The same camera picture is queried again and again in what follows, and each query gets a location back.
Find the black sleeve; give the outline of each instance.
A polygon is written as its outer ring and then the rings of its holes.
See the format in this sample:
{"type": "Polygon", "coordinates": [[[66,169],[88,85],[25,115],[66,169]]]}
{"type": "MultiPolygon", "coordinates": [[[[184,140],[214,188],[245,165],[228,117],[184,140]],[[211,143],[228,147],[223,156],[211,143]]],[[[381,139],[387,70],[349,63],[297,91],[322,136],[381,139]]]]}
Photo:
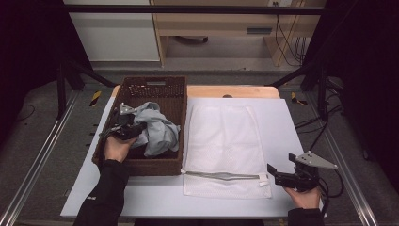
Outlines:
{"type": "Polygon", "coordinates": [[[117,226],[128,179],[120,162],[104,161],[100,180],[80,207],[73,226],[117,226]]]}
{"type": "Polygon", "coordinates": [[[320,210],[297,208],[288,212],[288,226],[303,225],[324,226],[320,210]]]}

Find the hand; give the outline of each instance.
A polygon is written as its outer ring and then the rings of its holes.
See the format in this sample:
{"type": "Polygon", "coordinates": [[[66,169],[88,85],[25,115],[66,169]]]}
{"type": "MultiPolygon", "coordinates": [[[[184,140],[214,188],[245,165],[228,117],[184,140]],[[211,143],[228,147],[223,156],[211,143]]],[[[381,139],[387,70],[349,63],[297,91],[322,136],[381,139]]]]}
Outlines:
{"type": "Polygon", "coordinates": [[[104,155],[105,160],[113,159],[118,162],[123,162],[129,153],[129,148],[136,142],[135,138],[121,140],[116,137],[110,136],[105,143],[104,155]]]}
{"type": "Polygon", "coordinates": [[[304,192],[298,192],[289,187],[285,187],[284,190],[291,196],[297,207],[304,209],[319,208],[321,193],[318,186],[304,192]]]}

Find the brown wicker basket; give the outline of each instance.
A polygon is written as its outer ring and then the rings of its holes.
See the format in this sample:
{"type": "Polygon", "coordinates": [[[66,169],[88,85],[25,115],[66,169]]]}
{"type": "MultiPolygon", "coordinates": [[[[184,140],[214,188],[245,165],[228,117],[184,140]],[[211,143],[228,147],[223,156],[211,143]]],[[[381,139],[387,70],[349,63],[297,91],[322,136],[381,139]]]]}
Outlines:
{"type": "MultiPolygon", "coordinates": [[[[184,146],[184,124],[187,109],[187,84],[185,76],[125,77],[111,107],[103,131],[115,124],[112,112],[121,103],[131,107],[146,102],[158,103],[161,113],[176,125],[181,125],[179,151],[167,150],[155,158],[144,156],[145,146],[130,150],[123,164],[131,176],[167,176],[181,174],[184,146]]],[[[92,157],[99,168],[104,161],[104,140],[100,139],[92,157]]]]}

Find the white table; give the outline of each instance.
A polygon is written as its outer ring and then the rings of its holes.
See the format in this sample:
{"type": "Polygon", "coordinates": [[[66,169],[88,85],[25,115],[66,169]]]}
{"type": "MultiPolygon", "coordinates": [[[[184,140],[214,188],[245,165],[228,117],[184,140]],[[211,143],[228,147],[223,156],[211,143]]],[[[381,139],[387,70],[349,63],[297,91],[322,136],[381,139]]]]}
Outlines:
{"type": "MultiPolygon", "coordinates": [[[[76,217],[80,205],[98,182],[99,171],[91,162],[98,134],[103,130],[107,113],[115,100],[110,98],[65,206],[63,217],[76,217]]],[[[278,171],[294,172],[294,163],[288,153],[302,154],[291,115],[285,100],[266,98],[188,98],[187,120],[192,106],[201,105],[251,105],[256,112],[262,139],[265,162],[278,171]]],[[[295,208],[291,198],[281,186],[272,184],[271,199],[223,200],[183,195],[183,176],[131,177],[125,189],[123,217],[128,218],[281,218],[295,208]]]]}

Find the person's arm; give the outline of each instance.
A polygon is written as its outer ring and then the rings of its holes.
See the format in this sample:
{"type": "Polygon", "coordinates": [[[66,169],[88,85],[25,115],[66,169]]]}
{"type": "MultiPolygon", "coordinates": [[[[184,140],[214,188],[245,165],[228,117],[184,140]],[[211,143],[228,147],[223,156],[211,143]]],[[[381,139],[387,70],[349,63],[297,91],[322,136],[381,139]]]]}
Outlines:
{"type": "Polygon", "coordinates": [[[304,192],[297,192],[288,187],[284,189],[298,207],[288,212],[288,226],[325,225],[319,209],[321,194],[318,187],[304,192]]]}
{"type": "Polygon", "coordinates": [[[124,205],[124,188],[129,179],[122,165],[135,139],[109,137],[105,143],[105,161],[98,184],[87,196],[73,226],[116,226],[124,205]]]}

